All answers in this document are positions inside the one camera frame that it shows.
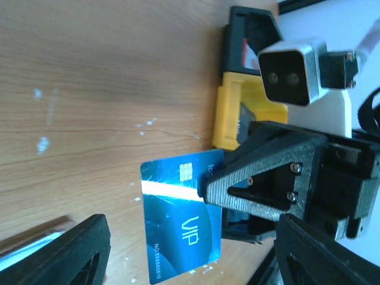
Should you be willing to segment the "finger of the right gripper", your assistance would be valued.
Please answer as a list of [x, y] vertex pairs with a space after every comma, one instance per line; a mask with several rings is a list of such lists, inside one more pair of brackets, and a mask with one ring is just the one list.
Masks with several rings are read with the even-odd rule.
[[276, 122], [252, 122], [247, 140], [227, 153], [205, 180], [205, 203], [270, 221], [290, 213], [304, 219], [328, 138]]

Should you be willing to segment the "brown leather card holder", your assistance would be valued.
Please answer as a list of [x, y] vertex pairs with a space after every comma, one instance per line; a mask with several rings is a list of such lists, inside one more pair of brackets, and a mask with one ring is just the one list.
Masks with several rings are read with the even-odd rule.
[[76, 224], [70, 216], [60, 216], [8, 238], [1, 238], [1, 271], [35, 253]]

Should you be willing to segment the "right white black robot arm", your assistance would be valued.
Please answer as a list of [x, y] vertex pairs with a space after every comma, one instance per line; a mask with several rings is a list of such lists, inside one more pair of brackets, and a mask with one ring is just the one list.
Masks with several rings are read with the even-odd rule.
[[360, 106], [351, 138], [277, 122], [252, 122], [202, 191], [222, 208], [225, 239], [273, 238], [292, 214], [334, 240], [362, 235], [379, 188], [379, 107], [375, 90]]

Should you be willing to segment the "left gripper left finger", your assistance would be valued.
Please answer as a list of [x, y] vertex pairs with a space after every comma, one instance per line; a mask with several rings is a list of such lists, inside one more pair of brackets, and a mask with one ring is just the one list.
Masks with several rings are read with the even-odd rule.
[[110, 255], [104, 214], [93, 214], [1, 271], [1, 284], [103, 284]]

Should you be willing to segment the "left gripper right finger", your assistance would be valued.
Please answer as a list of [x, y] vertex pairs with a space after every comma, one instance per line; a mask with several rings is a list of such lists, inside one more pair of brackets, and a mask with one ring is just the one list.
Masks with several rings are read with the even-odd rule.
[[292, 214], [275, 227], [284, 284], [379, 284], [379, 267]]

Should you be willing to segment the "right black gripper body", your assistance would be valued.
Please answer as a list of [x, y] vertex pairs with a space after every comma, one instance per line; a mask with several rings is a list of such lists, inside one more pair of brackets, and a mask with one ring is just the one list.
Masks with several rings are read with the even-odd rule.
[[282, 123], [274, 127], [281, 156], [293, 156], [273, 171], [273, 194], [286, 212], [334, 240], [360, 236], [378, 192], [377, 142]]

